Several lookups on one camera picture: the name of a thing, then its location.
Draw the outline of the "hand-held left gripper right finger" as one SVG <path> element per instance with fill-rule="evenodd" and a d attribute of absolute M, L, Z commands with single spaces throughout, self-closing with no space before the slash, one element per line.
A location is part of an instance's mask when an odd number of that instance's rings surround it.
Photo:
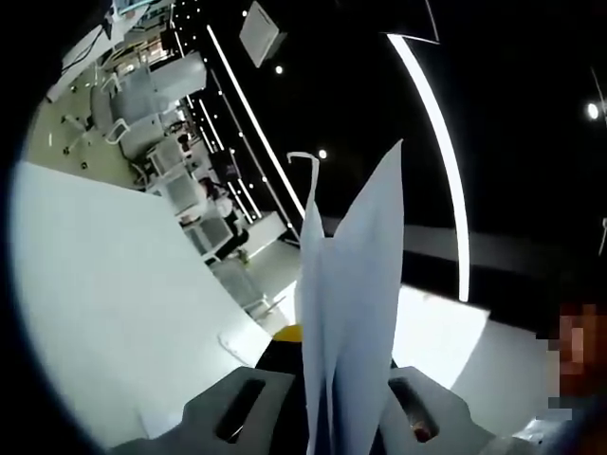
<path fill-rule="evenodd" d="M 378 426 L 380 454 L 472 454 L 464 401 L 414 367 L 391 369 Z"/>

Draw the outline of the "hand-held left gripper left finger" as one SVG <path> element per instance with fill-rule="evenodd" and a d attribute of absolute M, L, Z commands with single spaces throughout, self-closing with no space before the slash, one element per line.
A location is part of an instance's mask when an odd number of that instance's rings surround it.
<path fill-rule="evenodd" d="M 303 454 L 302 329 L 277 332 L 256 367 L 239 368 L 184 408 L 184 454 Z"/>

